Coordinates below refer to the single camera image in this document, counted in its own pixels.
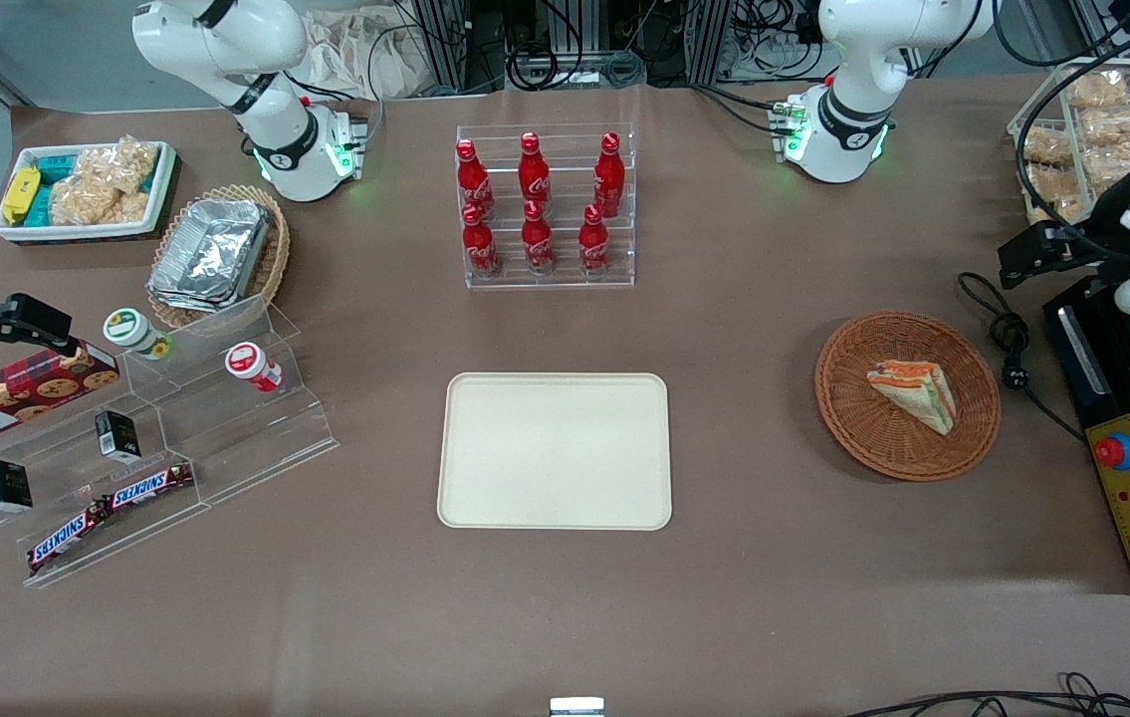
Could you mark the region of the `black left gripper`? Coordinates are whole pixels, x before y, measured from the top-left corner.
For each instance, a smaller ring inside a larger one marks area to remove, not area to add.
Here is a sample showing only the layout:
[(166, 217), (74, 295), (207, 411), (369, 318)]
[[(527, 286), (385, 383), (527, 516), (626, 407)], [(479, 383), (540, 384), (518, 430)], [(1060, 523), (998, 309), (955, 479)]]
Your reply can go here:
[(1075, 231), (1048, 230), (1048, 248), (999, 248), (1001, 286), (1010, 291), (1051, 273), (1093, 271), (1099, 281), (1119, 286), (1130, 278), (1130, 231), (1087, 230), (1083, 239)]

